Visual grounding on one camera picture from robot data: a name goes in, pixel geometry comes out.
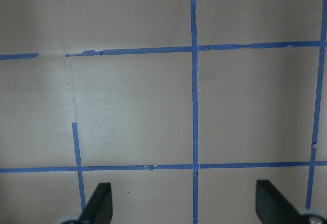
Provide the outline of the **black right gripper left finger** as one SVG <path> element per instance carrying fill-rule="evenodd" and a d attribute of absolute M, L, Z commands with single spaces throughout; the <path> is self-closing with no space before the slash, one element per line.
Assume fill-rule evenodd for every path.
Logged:
<path fill-rule="evenodd" d="M 113 216 L 111 183 L 99 183 L 78 223 L 110 224 Z"/>

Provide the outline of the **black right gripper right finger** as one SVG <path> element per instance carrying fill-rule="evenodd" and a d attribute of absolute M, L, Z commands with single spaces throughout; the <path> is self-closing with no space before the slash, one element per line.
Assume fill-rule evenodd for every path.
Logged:
<path fill-rule="evenodd" d="M 269 180 L 257 180 L 255 211 L 263 224 L 307 223 Z"/>

